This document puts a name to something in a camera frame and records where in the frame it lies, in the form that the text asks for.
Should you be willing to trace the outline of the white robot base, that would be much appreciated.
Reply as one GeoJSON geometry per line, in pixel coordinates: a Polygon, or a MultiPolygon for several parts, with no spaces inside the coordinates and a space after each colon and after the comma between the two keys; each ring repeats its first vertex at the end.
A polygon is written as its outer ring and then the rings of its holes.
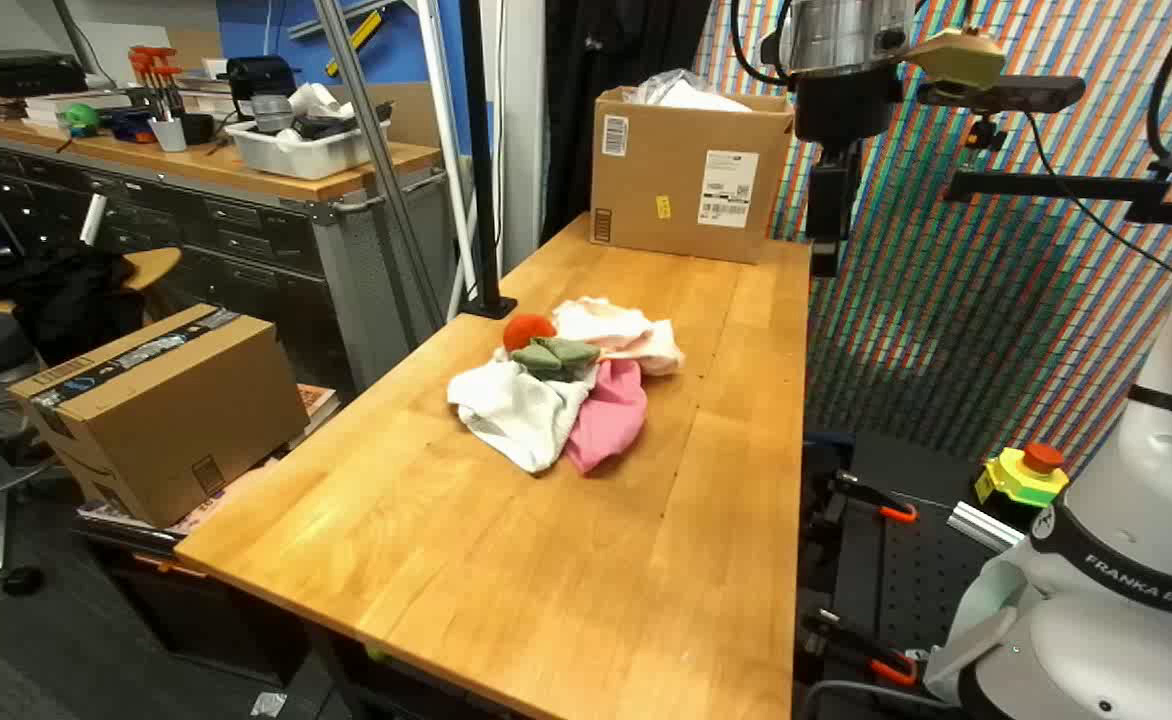
{"type": "Polygon", "coordinates": [[[978,720],[1172,720],[1172,305],[1098,456],[964,586],[925,686],[978,720]]]}

